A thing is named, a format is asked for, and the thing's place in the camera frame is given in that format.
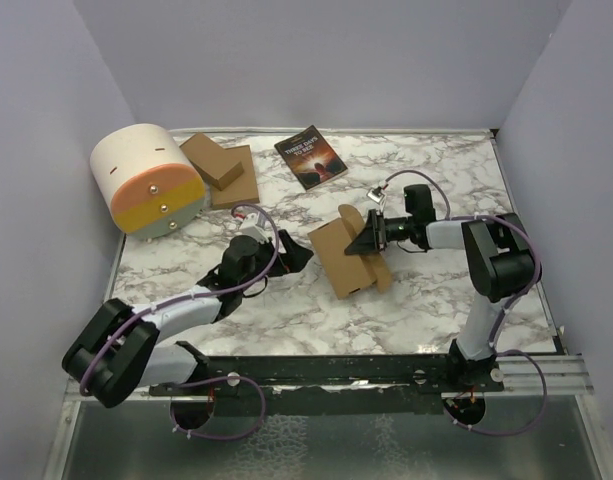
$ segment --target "foam cylinder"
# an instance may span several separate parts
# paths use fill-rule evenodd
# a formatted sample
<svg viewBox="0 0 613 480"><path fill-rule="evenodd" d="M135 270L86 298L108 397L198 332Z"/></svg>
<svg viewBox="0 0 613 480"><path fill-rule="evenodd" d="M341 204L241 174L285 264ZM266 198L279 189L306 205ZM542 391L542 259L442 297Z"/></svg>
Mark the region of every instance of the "foam cylinder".
<svg viewBox="0 0 613 480"><path fill-rule="evenodd" d="M121 231L149 239L190 222L201 210L204 182L170 133L131 125L102 139L90 167Z"/></svg>

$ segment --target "marble surface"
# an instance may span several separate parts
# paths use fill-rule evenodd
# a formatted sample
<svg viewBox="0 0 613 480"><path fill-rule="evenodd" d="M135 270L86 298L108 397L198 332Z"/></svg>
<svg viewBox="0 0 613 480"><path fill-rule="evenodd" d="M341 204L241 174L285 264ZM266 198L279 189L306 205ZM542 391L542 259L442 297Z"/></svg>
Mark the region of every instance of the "marble surface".
<svg viewBox="0 0 613 480"><path fill-rule="evenodd" d="M214 138L223 146L250 145L261 206L304 245L309 245L308 232L337 217L339 204L354 205L362 214L372 208L365 196L368 187L403 168L433 177L448 195L453 215L510 210L487 135L326 134L349 172L308 193L273 148L288 136ZM423 181L413 175L393 180L386 214L403 215L403 198L393 192ZM441 197L434 194L434 198L443 214ZM127 238L114 296L143 303L186 290L219 263L236 225L227 211L207 210L182 230L151 243ZM262 295L245 300L229 318L170 341L187 340L207 354L447 352L474 295L464 252L411 255L392 246L384 255L394 275L392 288L384 294L370 288L338 300L315 256L303 272L271 279ZM498 348L551 352L552 332L533 291L509 316Z"/></svg>

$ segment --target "book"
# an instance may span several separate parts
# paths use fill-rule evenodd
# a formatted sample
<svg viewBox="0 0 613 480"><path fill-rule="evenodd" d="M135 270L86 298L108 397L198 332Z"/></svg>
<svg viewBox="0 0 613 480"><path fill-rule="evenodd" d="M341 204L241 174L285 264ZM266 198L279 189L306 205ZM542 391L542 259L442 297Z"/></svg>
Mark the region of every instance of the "book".
<svg viewBox="0 0 613 480"><path fill-rule="evenodd" d="M275 144L306 191L348 172L348 167L314 125Z"/></svg>

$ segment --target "white wall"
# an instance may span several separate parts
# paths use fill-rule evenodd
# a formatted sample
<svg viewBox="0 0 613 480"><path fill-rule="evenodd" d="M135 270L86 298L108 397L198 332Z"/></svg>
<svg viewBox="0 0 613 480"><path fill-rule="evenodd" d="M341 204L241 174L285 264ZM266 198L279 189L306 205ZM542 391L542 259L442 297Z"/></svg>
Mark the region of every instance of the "white wall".
<svg viewBox="0 0 613 480"><path fill-rule="evenodd" d="M68 0L0 2L0 478L40 478L117 231L87 156L132 123Z"/></svg>
<svg viewBox="0 0 613 480"><path fill-rule="evenodd" d="M75 0L139 121L495 128L570 0Z"/></svg>
<svg viewBox="0 0 613 480"><path fill-rule="evenodd" d="M613 439L613 0L574 0L499 133L555 321Z"/></svg>

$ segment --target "cardboard box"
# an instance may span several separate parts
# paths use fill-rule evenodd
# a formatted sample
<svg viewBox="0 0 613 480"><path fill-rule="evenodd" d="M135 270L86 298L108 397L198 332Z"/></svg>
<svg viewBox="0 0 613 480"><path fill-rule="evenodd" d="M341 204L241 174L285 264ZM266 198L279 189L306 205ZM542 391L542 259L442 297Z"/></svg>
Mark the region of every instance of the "cardboard box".
<svg viewBox="0 0 613 480"><path fill-rule="evenodd" d="M308 234L335 295L339 299L346 298L373 284L377 285L377 291L385 292L392 285L393 276L380 253L344 253L344 249L364 228L364 219L350 205L340 205L337 210L340 218Z"/></svg>
<svg viewBox="0 0 613 480"><path fill-rule="evenodd" d="M196 133L180 147L205 182L223 190L244 173L241 162L203 133Z"/></svg>
<svg viewBox="0 0 613 480"><path fill-rule="evenodd" d="M257 190L257 177L250 147L227 148L226 152L242 164L244 173L237 177L233 183L223 190L210 187L212 207L215 210L230 208L240 202L259 203L259 191Z"/></svg>

